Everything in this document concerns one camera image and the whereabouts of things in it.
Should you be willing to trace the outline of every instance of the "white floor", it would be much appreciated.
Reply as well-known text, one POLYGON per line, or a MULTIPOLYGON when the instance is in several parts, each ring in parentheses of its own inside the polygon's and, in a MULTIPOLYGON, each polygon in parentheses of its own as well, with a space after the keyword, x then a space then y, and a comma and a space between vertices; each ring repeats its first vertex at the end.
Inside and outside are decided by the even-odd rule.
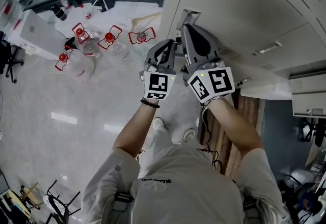
MULTIPOLYGON (((17 67, 17 84, 2 75, 0 169, 10 188, 19 193, 20 185, 39 182, 37 194, 43 195, 57 179, 57 192, 67 199, 83 191, 140 105, 142 62, 139 56, 119 60, 106 54, 96 60, 92 78, 80 81, 54 74, 53 61, 27 55, 25 65, 17 67)), ((199 103, 181 83, 160 105, 157 115, 175 142, 196 127, 199 103)), ((49 214, 45 206, 32 213, 44 222, 49 214)))

